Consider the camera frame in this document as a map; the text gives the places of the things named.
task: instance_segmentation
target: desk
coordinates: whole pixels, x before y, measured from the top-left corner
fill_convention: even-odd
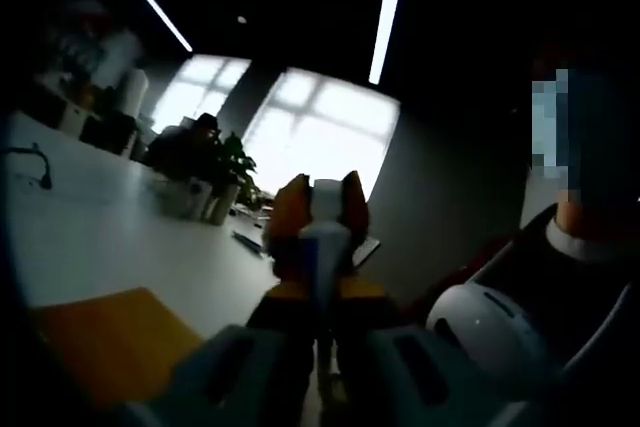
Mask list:
[[[269,262],[231,237],[251,227],[181,221],[155,206],[154,173],[49,129],[22,113],[8,143],[37,142],[49,157],[53,189],[29,179],[41,159],[6,162],[7,217],[14,268],[32,307],[146,287],[198,335],[242,324],[277,283]]]

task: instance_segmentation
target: dark ceiling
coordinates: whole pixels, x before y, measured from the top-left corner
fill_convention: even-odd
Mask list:
[[[186,54],[144,0],[104,2],[150,50]],[[262,59],[368,85],[381,0],[157,2],[195,53]],[[597,41],[630,52],[637,26],[630,2],[399,0],[375,88],[430,108],[504,116],[530,105],[531,63],[544,44]]]

